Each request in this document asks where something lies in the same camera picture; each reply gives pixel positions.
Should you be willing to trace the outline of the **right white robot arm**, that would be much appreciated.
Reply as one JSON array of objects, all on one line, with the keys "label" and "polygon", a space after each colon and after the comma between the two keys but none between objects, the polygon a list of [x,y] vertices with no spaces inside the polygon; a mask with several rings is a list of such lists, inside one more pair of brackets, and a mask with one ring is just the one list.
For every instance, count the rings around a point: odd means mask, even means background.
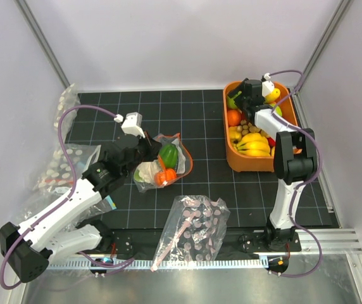
[{"label": "right white robot arm", "polygon": [[313,130],[290,124],[264,104],[265,94],[271,88],[268,80],[244,79],[227,85],[223,97],[235,98],[244,118],[264,130],[276,143],[273,171],[278,178],[278,190],[263,242],[269,250],[280,251],[294,241],[296,229],[304,229],[295,221],[297,206],[306,184],[317,178],[321,158],[317,156]]}]

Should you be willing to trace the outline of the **orange pumpkin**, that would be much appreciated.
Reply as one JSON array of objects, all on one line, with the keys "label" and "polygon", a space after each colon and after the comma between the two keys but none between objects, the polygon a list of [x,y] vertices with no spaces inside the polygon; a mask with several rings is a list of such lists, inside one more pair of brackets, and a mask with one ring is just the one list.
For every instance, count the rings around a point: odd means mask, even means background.
[{"label": "orange pumpkin", "polygon": [[166,187],[167,185],[174,183],[176,179],[177,173],[172,168],[160,171],[154,176],[154,182],[158,187]]}]

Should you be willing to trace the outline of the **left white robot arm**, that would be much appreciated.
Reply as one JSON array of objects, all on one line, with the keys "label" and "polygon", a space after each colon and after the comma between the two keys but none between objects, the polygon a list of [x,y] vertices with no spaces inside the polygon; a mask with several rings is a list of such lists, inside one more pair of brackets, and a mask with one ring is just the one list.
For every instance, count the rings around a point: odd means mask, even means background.
[{"label": "left white robot arm", "polygon": [[0,228],[2,266],[9,265],[20,281],[27,283],[57,259],[84,250],[108,252],[113,234],[102,224],[87,224],[65,234],[60,231],[84,210],[121,187],[141,163],[157,160],[161,147],[149,134],[125,134],[103,144],[97,161],[80,178],[74,178],[70,190],[21,224],[7,222]]}]

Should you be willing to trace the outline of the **green bell pepper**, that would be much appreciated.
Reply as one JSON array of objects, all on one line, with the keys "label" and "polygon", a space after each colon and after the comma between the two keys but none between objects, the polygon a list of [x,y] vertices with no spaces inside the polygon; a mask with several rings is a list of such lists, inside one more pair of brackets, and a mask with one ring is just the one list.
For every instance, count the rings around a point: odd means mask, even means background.
[{"label": "green bell pepper", "polygon": [[160,151],[159,155],[164,163],[166,168],[175,169],[178,162],[178,149],[176,145],[168,143],[164,145]]}]

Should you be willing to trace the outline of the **white cauliflower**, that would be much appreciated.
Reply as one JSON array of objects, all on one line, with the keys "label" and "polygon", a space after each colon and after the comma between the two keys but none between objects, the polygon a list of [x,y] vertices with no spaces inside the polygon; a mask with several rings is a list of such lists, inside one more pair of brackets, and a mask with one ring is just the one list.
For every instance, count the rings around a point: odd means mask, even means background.
[{"label": "white cauliflower", "polygon": [[142,162],[134,171],[134,181],[155,184],[154,177],[161,170],[162,168],[158,160]]}]

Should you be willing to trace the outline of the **clear bag orange zipper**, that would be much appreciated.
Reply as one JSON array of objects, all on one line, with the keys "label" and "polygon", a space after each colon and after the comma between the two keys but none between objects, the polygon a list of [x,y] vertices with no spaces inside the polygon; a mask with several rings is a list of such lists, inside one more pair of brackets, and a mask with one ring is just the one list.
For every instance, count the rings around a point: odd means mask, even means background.
[{"label": "clear bag orange zipper", "polygon": [[141,163],[133,173],[133,181],[141,193],[174,184],[190,174],[193,168],[193,159],[180,133],[172,136],[158,134],[154,140],[161,144],[158,158]]}]

